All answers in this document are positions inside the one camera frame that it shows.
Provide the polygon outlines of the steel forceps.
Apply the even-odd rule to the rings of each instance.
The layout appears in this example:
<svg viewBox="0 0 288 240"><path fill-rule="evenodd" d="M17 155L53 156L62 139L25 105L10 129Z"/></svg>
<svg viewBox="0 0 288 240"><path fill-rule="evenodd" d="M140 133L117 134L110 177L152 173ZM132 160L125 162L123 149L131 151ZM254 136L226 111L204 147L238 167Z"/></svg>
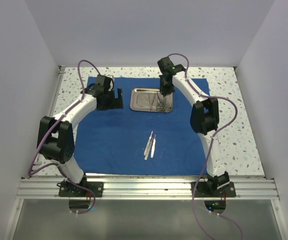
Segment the steel forceps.
<svg viewBox="0 0 288 240"><path fill-rule="evenodd" d="M152 95L152 99L151 99L151 101L150 101L150 106L149 106L149 111L153 111L154 102L155 102L156 96L157 96L156 93Z"/></svg>

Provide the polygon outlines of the steel scalpel handle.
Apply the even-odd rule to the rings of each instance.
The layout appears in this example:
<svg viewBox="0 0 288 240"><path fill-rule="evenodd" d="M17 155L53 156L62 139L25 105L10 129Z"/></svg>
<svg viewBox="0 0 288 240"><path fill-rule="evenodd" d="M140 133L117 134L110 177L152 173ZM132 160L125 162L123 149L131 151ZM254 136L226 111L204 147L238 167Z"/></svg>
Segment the steel scalpel handle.
<svg viewBox="0 0 288 240"><path fill-rule="evenodd" d="M146 144L146 147L145 147L145 150L144 150L144 160L146 161L148 159L148 154L149 154L149 151L150 151L150 145L151 145L151 142L152 142L152 138L153 138L153 131L151 131L150 133L150 136L148 138L148 141L147 141L147 144Z"/></svg>

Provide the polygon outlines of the steel tweezers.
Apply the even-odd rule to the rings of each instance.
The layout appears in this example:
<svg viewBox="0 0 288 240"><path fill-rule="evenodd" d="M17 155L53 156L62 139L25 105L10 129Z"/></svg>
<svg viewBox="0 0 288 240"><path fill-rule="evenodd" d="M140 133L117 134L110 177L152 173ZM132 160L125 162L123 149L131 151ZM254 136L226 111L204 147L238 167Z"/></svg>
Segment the steel tweezers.
<svg viewBox="0 0 288 240"><path fill-rule="evenodd" d="M159 109L160 109L160 97L159 97L159 93L158 93L158 92L156 92L156 93L154 94L152 108L153 108L154 111L156 111L156 112L158 112Z"/></svg>

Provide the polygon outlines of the blue surgical cloth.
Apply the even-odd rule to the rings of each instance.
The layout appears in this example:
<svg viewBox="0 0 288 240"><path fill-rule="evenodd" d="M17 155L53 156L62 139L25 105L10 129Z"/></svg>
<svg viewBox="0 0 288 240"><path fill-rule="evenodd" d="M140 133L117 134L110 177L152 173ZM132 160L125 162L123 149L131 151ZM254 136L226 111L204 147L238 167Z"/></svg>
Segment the blue surgical cloth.
<svg viewBox="0 0 288 240"><path fill-rule="evenodd" d="M180 90L173 94L169 113L134 111L130 108L134 88L158 88L157 78L118 77L123 109L95 110L77 126L74 158L86 173L121 175L198 175L203 171L205 151L192 130L192 106ZM153 131L151 147L144 151Z"/></svg>

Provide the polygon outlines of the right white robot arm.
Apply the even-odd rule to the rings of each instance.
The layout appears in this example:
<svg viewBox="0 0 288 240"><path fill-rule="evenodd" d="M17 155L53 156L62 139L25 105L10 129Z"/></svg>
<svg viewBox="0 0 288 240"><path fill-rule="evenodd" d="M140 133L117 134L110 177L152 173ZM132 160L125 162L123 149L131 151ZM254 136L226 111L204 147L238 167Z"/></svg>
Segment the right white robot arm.
<svg viewBox="0 0 288 240"><path fill-rule="evenodd" d="M168 56L161 58L157 65L161 73L160 93L167 96L178 89L192 107L190 126L198 134L207 158L207 181L198 189L207 191L211 196L219 196L230 184L229 174L221 160L218 137L213 136L220 121L219 102L197 87L193 80L186 77L184 66L173 64Z"/></svg>

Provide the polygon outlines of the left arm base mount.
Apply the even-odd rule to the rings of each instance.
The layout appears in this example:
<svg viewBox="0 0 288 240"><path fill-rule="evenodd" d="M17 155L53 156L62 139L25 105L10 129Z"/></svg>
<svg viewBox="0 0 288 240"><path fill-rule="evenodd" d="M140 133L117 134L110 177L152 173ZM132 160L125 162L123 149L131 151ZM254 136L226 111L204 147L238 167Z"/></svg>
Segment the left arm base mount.
<svg viewBox="0 0 288 240"><path fill-rule="evenodd" d="M87 181L85 178L79 184L72 184L63 180L56 184L59 187L59 197L96 197L101 198L104 190L104 183L101 181Z"/></svg>

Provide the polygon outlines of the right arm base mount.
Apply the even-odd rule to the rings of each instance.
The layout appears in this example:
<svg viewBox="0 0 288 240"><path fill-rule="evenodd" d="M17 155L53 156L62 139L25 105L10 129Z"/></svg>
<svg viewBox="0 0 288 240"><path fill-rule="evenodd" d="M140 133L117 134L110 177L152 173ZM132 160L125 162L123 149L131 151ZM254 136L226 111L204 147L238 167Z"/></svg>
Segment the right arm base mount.
<svg viewBox="0 0 288 240"><path fill-rule="evenodd" d="M237 196L235 185L230 180L227 172L220 176L211 177L209 174L206 180L202 177L195 187L195 181L191 182L191 192L197 198L234 198Z"/></svg>

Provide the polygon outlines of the white handled scalpel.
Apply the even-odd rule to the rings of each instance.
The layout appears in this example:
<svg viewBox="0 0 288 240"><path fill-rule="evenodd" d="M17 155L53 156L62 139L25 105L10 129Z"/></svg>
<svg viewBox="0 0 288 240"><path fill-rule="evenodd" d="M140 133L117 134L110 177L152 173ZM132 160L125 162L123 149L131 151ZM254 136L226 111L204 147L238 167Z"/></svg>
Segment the white handled scalpel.
<svg viewBox="0 0 288 240"><path fill-rule="evenodd" d="M151 151L150 151L151 158L154 157L155 148L156 148L156 134L154 135L153 140L152 140Z"/></svg>

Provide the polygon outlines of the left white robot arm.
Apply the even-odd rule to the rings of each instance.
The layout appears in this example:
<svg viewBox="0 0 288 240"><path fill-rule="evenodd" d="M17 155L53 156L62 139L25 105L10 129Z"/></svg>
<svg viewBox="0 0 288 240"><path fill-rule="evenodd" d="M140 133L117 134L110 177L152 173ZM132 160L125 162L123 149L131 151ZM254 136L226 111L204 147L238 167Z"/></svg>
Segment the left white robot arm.
<svg viewBox="0 0 288 240"><path fill-rule="evenodd" d="M60 169L76 196L85 195L88 184L83 181L85 173L74 157L74 129L93 111L123 108L123 90L115 89L113 78L99 74L94 83L82 89L71 105L52 117L44 116L40 120L37 152Z"/></svg>

